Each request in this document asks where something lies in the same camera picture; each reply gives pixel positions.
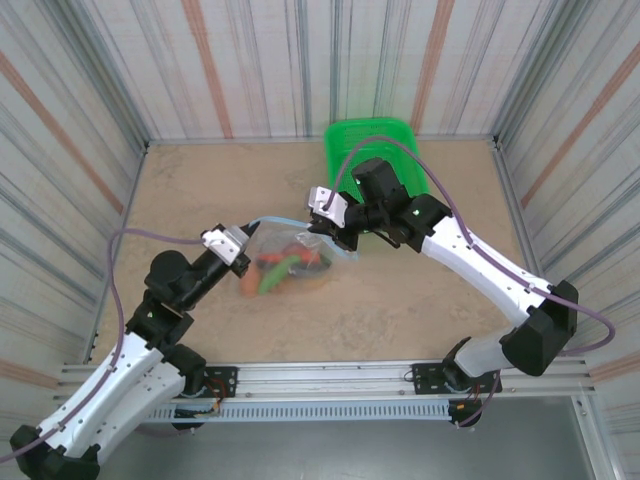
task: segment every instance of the metal wall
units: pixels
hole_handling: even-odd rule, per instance
[[[562,2],[75,0],[154,140],[486,134]]]
[[[640,478],[640,1],[569,4],[501,139],[542,268],[616,324],[587,358],[627,478]],[[576,344],[603,335],[583,320]]]
[[[0,2],[0,454],[83,359],[142,150],[51,5]]]
[[[569,399],[494,401],[472,432],[374,420],[209,424],[169,439],[134,433],[100,480],[595,480]]]

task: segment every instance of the clear plastic bag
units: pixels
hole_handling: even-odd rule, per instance
[[[304,292],[321,288],[341,263],[358,259],[324,235],[307,231],[308,224],[280,217],[263,217],[247,248],[249,270],[240,280],[240,293]]]

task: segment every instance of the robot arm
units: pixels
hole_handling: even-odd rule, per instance
[[[117,363],[112,361],[114,348],[56,412],[37,428],[23,425],[11,437],[11,447],[18,450],[54,431],[17,458],[24,474],[32,480],[95,479],[115,447],[157,406],[180,393],[201,390],[206,361],[178,344],[193,323],[187,312],[227,273],[244,275],[250,262],[244,250],[257,227],[218,225],[203,232],[207,250],[193,263],[172,250],[154,258]],[[75,410],[78,413],[62,426]]]
[[[346,192],[337,194],[327,209],[330,191],[311,190],[308,207],[316,233],[330,235],[342,248],[355,250],[365,231],[382,236],[398,248],[407,244],[462,276],[502,311],[512,326],[479,338],[466,338],[444,359],[444,375],[456,391],[473,379],[502,368],[515,367],[542,375],[576,330],[576,312],[557,305],[494,268],[467,245],[451,210],[430,195],[411,197],[391,165],[379,158],[352,170],[363,202]],[[500,255],[473,233],[473,242],[508,270],[537,287],[577,302],[578,292],[568,282],[550,285]]]

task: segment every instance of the purple cable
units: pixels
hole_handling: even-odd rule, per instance
[[[480,408],[476,410],[476,413],[471,415],[469,418],[466,418],[461,422],[456,422],[456,425],[458,427],[464,427],[467,423],[470,423],[471,421],[473,421],[473,419],[475,419],[477,416],[479,416],[483,412],[483,410],[485,409],[485,406],[488,405],[488,403],[493,398],[493,395],[496,393],[496,390],[498,389],[498,383],[500,383],[500,372],[496,373],[496,379],[493,381],[493,385],[491,385],[491,391],[489,391],[489,395],[487,396],[485,401],[482,402],[482,405],[480,405]]]
[[[109,362],[111,367],[115,367],[116,363],[118,363],[118,359],[120,358],[120,352],[122,351],[122,345],[124,343],[124,311],[122,309],[122,302],[120,301],[120,295],[118,295],[118,290],[116,288],[116,283],[113,275],[113,267],[114,267],[114,259],[113,259],[113,244],[116,239],[125,233],[131,235],[140,235],[142,237],[152,238],[154,240],[159,240],[161,242],[166,243],[175,243],[178,245],[200,245],[202,243],[201,239],[192,240],[192,239],[183,239],[183,238],[173,238],[173,237],[165,237],[164,235],[158,235],[157,233],[149,232],[147,230],[141,230],[139,228],[123,228],[121,230],[117,230],[109,239],[109,243],[107,245],[107,276],[109,280],[109,288],[113,295],[113,300],[116,303],[116,310],[118,312],[118,340],[116,341],[115,350],[113,352],[113,357]],[[107,370],[104,372],[100,380],[96,383],[96,385],[91,389],[91,391],[87,394],[84,399],[76,405],[74,409],[72,409],[66,417],[64,417],[60,422],[60,427],[64,427],[69,421],[75,417],[92,399],[96,396],[96,394],[100,391],[102,386],[105,384],[109,375],[111,375],[112,370]],[[25,445],[14,452],[5,455],[4,457],[0,457],[0,464],[8,462],[9,460],[13,460],[20,455],[24,455],[31,449],[37,447],[43,442],[46,442],[49,438],[51,438],[58,429],[51,429],[47,433],[38,437],[37,440]]]
[[[530,288],[529,282],[527,282],[526,280],[520,278],[518,275],[516,275],[511,270],[506,268],[504,265],[502,265],[500,262],[495,260],[491,255],[489,255],[487,252],[482,250],[482,248],[480,248],[478,245],[476,245],[474,243],[473,239],[471,238],[471,234],[470,234],[469,230],[467,229],[467,226],[465,225],[464,220],[462,219],[462,215],[460,214],[460,211],[458,210],[458,207],[456,206],[455,202],[453,201],[453,199],[449,195],[449,192],[447,192],[447,190],[444,188],[444,185],[442,185],[442,183],[440,183],[440,180],[438,180],[438,178],[435,176],[433,171],[427,166],[426,163],[424,163],[424,161],[418,155],[416,155],[408,147],[406,147],[402,143],[398,142],[397,140],[394,140],[391,137],[387,137],[385,135],[375,135],[375,136],[372,136],[372,137],[364,139],[363,141],[358,143],[355,147],[353,147],[353,150],[351,150],[351,152],[349,152],[349,155],[347,155],[347,158],[345,158],[344,162],[342,162],[342,166],[340,167],[340,171],[338,172],[338,176],[336,177],[336,181],[334,182],[333,188],[331,190],[331,194],[329,195],[329,198],[327,200],[327,204],[323,207],[324,210],[328,210],[329,207],[331,206],[331,203],[333,202],[333,199],[336,196],[336,188],[338,187],[338,185],[340,185],[340,181],[342,180],[342,177],[346,173],[347,167],[349,166],[349,163],[351,163],[351,160],[353,159],[355,154],[358,153],[358,151],[362,147],[364,147],[365,145],[368,145],[369,143],[373,143],[373,142],[378,142],[378,141],[383,141],[383,142],[387,142],[387,143],[391,143],[391,144],[395,145],[396,147],[398,147],[402,151],[404,151],[407,155],[409,155],[411,158],[413,158],[418,163],[418,165],[420,165],[422,167],[422,169],[429,176],[431,181],[433,181],[434,185],[438,188],[438,190],[440,190],[440,193],[442,193],[442,196],[444,197],[444,199],[449,204],[449,207],[451,208],[451,211],[453,212],[453,216],[456,219],[456,221],[458,222],[458,225],[460,226],[460,230],[462,231],[462,236],[467,241],[467,244],[469,246],[471,246],[471,248],[473,248],[473,250],[475,250],[476,253],[478,253],[478,255],[480,255],[490,265],[492,265],[494,268],[496,268],[501,273],[505,274],[507,277],[509,277],[514,282],[517,282],[518,284],[522,285],[523,287],[525,287],[527,289]],[[563,305],[565,307],[568,307],[568,308],[570,308],[572,310],[576,310],[578,312],[584,313],[585,315],[588,315],[588,316],[594,318],[595,320],[599,321],[600,323],[604,324],[608,329],[607,336],[605,338],[603,338],[602,340],[599,340],[598,342],[593,343],[591,345],[586,345],[584,347],[574,348],[574,349],[571,349],[571,350],[565,350],[564,352],[561,352],[561,355],[579,355],[579,354],[582,354],[582,353],[585,353],[585,352],[590,352],[590,351],[595,350],[597,348],[600,348],[600,347],[602,347],[604,345],[607,345],[615,337],[616,328],[613,325],[613,323],[611,323],[611,320],[606,318],[604,315],[602,315],[602,314],[600,314],[600,313],[598,313],[598,312],[596,312],[594,310],[591,310],[590,308],[583,307],[582,305],[578,305],[577,303],[573,303],[573,302],[570,302],[570,301],[565,300],[563,298],[560,298],[560,297],[558,297],[556,295],[553,295],[553,294],[551,294],[549,292],[545,292],[544,290],[541,290],[541,289],[539,289],[537,287],[531,288],[530,291],[540,295],[541,297],[549,299],[552,302],[558,303],[558,304]]]

